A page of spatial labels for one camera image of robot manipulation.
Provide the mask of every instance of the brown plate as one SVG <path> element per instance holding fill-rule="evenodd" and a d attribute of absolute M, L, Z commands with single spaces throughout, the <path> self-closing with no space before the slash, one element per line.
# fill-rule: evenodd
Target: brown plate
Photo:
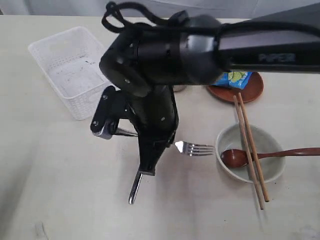
<path fill-rule="evenodd" d="M 256 100 L 264 90 L 264 82 L 259 73 L 253 72 L 243 90 L 239 88 L 225 88 L 221 86 L 207 86 L 208 91 L 218 99 L 234 102 L 234 95 L 241 93 L 244 103 Z"/>

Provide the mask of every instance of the blue package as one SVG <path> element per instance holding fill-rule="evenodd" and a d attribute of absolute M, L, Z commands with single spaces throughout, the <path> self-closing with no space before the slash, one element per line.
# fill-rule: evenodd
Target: blue package
<path fill-rule="evenodd" d="M 252 72 L 250 71 L 232 71 L 225 72 L 222 77 L 213 84 L 225 88 L 244 89 L 247 85 Z"/>

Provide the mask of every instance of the white table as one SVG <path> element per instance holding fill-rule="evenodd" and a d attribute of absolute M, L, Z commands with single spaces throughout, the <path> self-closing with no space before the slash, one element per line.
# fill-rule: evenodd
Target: white table
<path fill-rule="evenodd" d="M 100 21 L 0 16 L 0 239 L 37 239 L 38 222 L 50 240 L 320 239 L 318 157 L 288 157 L 283 176 L 267 185 L 271 201 L 260 211 L 252 186 L 226 176 L 214 156 L 189 158 L 171 147 L 128 205 L 137 140 L 105 141 L 91 134 L 91 119 L 73 120 L 27 50 L 75 26 L 108 46 L 116 35 Z M 262 76 L 263 95 L 246 105 L 250 122 L 284 149 L 319 146 L 319 75 Z M 204 87 L 188 87 L 176 101 L 176 140 L 211 144 L 236 122 L 232 105 Z"/>

